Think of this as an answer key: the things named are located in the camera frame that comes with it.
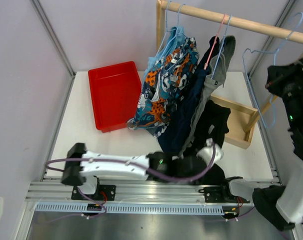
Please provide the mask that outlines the black shorts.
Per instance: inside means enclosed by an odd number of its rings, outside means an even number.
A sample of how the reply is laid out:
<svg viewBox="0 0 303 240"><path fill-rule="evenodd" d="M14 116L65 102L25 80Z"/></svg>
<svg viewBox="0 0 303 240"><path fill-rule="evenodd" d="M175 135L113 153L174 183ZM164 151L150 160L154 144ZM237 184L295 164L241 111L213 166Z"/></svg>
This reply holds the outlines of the black shorts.
<svg viewBox="0 0 303 240"><path fill-rule="evenodd" d="M185 156L196 155L205 146L206 140L210 138L221 148L225 140L225 134L229 132L227 121L230 114L231 110L229 108L209 100L196 125L194 137L183 154ZM215 163L202 178L195 180L192 184L220 185L225 178L223 169Z"/></svg>

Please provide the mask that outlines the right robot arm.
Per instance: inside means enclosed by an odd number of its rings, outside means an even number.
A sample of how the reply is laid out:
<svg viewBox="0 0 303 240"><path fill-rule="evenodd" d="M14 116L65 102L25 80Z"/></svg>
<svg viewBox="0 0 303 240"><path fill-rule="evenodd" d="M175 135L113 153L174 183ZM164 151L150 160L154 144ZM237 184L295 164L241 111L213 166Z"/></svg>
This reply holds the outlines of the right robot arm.
<svg viewBox="0 0 303 240"><path fill-rule="evenodd" d="M236 197L252 201L256 210L279 231L303 225L303 57L288 65L267 69L266 89L282 99L293 144L300 159L286 185L260 187L240 176L226 178L219 186L220 197L231 202Z"/></svg>

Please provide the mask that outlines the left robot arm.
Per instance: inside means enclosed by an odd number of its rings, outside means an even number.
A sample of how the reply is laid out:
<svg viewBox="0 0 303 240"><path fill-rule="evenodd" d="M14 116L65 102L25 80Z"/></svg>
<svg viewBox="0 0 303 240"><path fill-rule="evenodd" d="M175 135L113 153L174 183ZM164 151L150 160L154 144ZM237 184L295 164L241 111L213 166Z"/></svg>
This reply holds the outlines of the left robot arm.
<svg viewBox="0 0 303 240"><path fill-rule="evenodd" d="M89 200L100 195L100 180L141 180L195 183L204 175L211 157L200 154L175 156L156 151L140 156L105 155L87 150L81 142L67 152L61 183L80 188Z"/></svg>

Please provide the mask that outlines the grey shorts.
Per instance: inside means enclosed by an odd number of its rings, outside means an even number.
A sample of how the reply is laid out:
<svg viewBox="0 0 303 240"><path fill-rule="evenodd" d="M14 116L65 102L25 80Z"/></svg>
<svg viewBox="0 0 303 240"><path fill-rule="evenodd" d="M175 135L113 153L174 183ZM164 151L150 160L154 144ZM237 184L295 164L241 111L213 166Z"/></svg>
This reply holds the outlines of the grey shorts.
<svg viewBox="0 0 303 240"><path fill-rule="evenodd" d="M195 135L196 127L211 94L225 83L227 71L234 56L236 38L226 36L222 41L214 37L210 46L196 67L186 91L186 97L177 107L168 127L168 140L159 141L162 149L169 144L169 151L183 154Z"/></svg>

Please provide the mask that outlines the pink hanger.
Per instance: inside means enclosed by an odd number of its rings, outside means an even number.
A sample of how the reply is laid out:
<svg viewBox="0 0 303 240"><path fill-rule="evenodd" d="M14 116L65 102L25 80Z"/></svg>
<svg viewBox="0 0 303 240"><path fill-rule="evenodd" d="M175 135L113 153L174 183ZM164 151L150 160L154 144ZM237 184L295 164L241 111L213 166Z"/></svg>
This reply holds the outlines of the pink hanger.
<svg viewBox="0 0 303 240"><path fill-rule="evenodd" d="M207 58L207 60L206 60L206 63L204 64L204 68L203 68L204 70L206 70L207 67L208 67L208 64L209 64L209 62L210 62L210 58L211 58L211 56L212 56L212 53L213 53L213 51L214 51L214 47L215 47L216 42L217 42L217 38L219 37L219 33L220 33L221 28L222 28L222 26L223 26L223 24L224 24L224 22L225 22L226 17L227 17L227 14L225 13L225 14L223 15L222 21L221 21L221 23L220 23L220 25L219 25L219 28L218 28L218 30L217 30L217 32L216 32L216 35L215 35L215 37L214 37L214 41L213 41L212 47L211 47L211 49L210 49L210 52L209 52L209 54L208 54L208 58Z"/></svg>

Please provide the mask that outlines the blue hanger of grey shorts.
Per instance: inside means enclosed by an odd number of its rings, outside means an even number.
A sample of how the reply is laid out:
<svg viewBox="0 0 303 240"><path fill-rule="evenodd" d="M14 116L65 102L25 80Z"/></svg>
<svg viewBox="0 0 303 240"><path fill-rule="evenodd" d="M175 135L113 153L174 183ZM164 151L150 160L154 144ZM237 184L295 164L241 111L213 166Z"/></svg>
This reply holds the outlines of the blue hanger of grey shorts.
<svg viewBox="0 0 303 240"><path fill-rule="evenodd" d="M221 41L220 41L219 52L218 52L218 54L217 54L217 59L216 59L214 68L213 68L213 70L212 70L211 79L214 78L214 75L215 75L215 72L216 72L218 63L219 63L219 61L220 61L220 56L221 56L221 54L222 54L222 50L223 50L223 47L224 47L224 43L225 43L227 31L228 31L228 28L229 28L230 21L231 21L231 18L232 18L232 17L233 17L232 15L229 16L229 19L228 19L228 22L227 22L227 25L226 25L226 28L225 28L224 35L223 35L223 37L222 37L222 39L221 39Z"/></svg>

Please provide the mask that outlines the light blue shorts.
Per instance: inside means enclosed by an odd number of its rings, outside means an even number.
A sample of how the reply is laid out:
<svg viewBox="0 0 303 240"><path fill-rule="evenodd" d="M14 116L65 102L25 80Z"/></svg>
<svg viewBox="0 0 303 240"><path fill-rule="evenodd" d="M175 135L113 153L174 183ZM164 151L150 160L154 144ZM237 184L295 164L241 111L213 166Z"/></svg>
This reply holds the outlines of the light blue shorts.
<svg viewBox="0 0 303 240"><path fill-rule="evenodd" d="M147 68L143 75L144 78L147 76L148 72L157 65L158 60L171 54L176 48L185 43L186 36L183 26L174 26L169 32L170 36L167 39L165 47L162 50L158 50L155 56L148 58Z"/></svg>

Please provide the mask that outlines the blue hanger of patterned shorts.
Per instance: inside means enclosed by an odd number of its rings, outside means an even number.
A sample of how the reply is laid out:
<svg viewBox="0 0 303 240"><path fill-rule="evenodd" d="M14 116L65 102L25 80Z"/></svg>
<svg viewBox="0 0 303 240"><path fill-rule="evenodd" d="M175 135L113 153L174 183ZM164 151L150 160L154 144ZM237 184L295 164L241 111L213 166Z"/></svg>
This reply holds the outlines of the blue hanger of patterned shorts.
<svg viewBox="0 0 303 240"><path fill-rule="evenodd" d="M181 8L185 5L185 3L181 4L179 6L179 9L178 9L178 12L177 12L177 23L176 23L176 26L173 27L171 29L171 31L173 31L174 35L173 37L170 39L170 41L167 43L166 47L167 46L170 46L173 48L173 50L175 50L178 46L180 46L180 44L178 44L178 35L180 34L181 30L180 30L180 11L181 11Z"/></svg>

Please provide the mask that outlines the navy blue shorts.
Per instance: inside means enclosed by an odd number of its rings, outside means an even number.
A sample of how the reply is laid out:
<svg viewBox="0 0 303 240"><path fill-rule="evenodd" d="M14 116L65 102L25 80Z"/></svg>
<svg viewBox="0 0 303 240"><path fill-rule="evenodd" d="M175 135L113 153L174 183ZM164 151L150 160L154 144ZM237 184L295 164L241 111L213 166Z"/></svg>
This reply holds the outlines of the navy blue shorts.
<svg viewBox="0 0 303 240"><path fill-rule="evenodd" d="M189 79L189 85L183 90L182 99L177 104L177 110L173 113L171 121L164 133L158 138L158 143L164 153L178 154L183 149L191 132L192 117L199 104L204 81L211 70L204 70L215 36L209 41L209 48L198 63L194 73ZM212 57L219 53L220 38L217 38Z"/></svg>

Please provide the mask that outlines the wooden clothes rack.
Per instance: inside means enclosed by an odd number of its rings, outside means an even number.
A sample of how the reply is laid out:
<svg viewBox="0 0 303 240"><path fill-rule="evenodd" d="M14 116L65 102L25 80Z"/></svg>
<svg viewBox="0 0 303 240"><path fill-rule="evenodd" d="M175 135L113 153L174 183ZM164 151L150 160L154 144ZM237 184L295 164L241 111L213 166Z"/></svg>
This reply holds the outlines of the wooden clothes rack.
<svg viewBox="0 0 303 240"><path fill-rule="evenodd" d="M270 37L280 38L285 41L303 44L303 33L301 32L223 15L201 8L183 6L174 2L159 0L156 4L156 43L158 47L162 47L163 45L161 43L161 37L165 35L164 30L167 19L166 11L181 13L194 18L220 23L227 27L236 27ZM227 77L229 64L225 53L225 43L228 39L230 39L229 36L224 36L220 40L219 52L216 56L211 58L213 66L210 66L208 62L205 63L204 67L210 69L210 74L204 76L202 81L196 81L193 85L193 88L196 89L198 94L197 98L199 101L187 105L186 111L188 113L188 122L183 122L182 125L179 126L178 121L175 121L169 125L168 136L170 137L170 140L167 145L170 149L177 150L180 153L183 153L186 150L194 137L197 124L199 123L200 117L209 100L213 100L214 103L221 107L230 108L230 114L226 122L229 131L224 136L225 142L242 149L247 149L251 145L255 125L260 119L260 113L268 110L275 101L276 98L271 96L263 109L260 110L212 94L214 90L223 85Z"/></svg>

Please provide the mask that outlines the red plastic bin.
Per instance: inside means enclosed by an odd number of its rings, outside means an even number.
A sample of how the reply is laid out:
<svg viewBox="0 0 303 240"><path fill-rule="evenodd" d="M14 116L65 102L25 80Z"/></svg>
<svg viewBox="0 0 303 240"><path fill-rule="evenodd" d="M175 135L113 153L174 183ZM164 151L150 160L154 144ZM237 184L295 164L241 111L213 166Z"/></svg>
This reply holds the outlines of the red plastic bin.
<svg viewBox="0 0 303 240"><path fill-rule="evenodd" d="M133 61L88 71L95 126L103 133L123 129L136 112L142 83Z"/></svg>

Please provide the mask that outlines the right aluminium corner post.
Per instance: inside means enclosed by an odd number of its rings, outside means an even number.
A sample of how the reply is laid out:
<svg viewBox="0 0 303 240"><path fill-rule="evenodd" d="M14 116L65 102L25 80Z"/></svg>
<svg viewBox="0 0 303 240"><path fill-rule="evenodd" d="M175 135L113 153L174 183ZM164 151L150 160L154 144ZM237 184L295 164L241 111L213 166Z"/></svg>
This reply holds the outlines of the right aluminium corner post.
<svg viewBox="0 0 303 240"><path fill-rule="evenodd" d="M279 17L276 20L275 26L276 27L283 27L287 21L291 18L290 15L292 14L292 11L294 10L294 7L297 5L299 1L298 0L287 0L285 2L285 6L283 10L281 11ZM265 52L271 52L272 51L272 44L276 41L276 38L273 36L268 36L265 43L263 44L261 50L258 52L254 52L253 54L257 54L256 59L252 66L249 68L249 70L246 72L246 75L250 79L251 76L255 73L259 65L262 63L263 58L267 53Z"/></svg>

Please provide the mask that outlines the aluminium corner post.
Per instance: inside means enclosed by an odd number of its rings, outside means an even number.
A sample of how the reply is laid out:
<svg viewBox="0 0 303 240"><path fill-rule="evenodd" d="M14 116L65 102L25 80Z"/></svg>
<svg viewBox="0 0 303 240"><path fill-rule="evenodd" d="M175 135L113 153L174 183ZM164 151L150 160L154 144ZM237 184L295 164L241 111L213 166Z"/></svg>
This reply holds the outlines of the aluminium corner post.
<svg viewBox="0 0 303 240"><path fill-rule="evenodd" d="M38 15L40 22L42 23L50 41L52 42L59 58L63 62L67 72L69 73L70 76L74 77L75 71L67 57L67 54L61 44L61 41L59 40L41 1L40 0L30 0L30 3L32 5L32 7L34 8L34 11Z"/></svg>
<svg viewBox="0 0 303 240"><path fill-rule="evenodd" d="M283 27L287 21L291 18L290 15L292 14L292 11L294 10L294 7L297 5L299 1L298 0L287 0L285 2L285 6L283 10L281 11L279 17L276 20L275 26L276 27ZM272 44L276 41L276 38L273 36L268 36L265 43L263 44L261 50L258 52L254 52L253 54L257 54L256 59L252 66L249 68L249 70L246 72L246 75L250 79L251 76L255 73L259 65L262 63L263 58L267 53L265 52L271 52L272 51Z"/></svg>

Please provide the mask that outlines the aluminium mounting rail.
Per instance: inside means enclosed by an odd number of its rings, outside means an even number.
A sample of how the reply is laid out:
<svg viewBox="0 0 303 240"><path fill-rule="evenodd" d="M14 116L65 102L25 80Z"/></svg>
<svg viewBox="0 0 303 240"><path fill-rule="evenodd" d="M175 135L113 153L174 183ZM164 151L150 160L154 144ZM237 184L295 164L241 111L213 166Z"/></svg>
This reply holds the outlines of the aluminium mounting rail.
<svg viewBox="0 0 303 240"><path fill-rule="evenodd" d="M205 198L199 190L208 185L171 184L141 180L101 180L102 185L115 185L114 203L148 204L198 204ZM70 202L73 187L63 185L58 179L33 181L25 200L43 202Z"/></svg>

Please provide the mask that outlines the left aluminium corner post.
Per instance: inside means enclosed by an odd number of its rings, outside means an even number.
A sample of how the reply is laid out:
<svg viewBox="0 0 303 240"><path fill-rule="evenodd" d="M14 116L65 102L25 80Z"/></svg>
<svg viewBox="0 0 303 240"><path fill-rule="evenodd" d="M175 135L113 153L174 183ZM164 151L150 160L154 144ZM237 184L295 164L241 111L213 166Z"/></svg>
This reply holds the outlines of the left aluminium corner post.
<svg viewBox="0 0 303 240"><path fill-rule="evenodd" d="M59 40L41 1L40 0L30 0L30 3L32 5L32 7L34 8L34 11L38 15L40 22L42 23L50 41L52 42L59 58L63 62L67 72L69 73L70 76L74 77L75 71L67 57L67 54L61 44L61 41Z"/></svg>

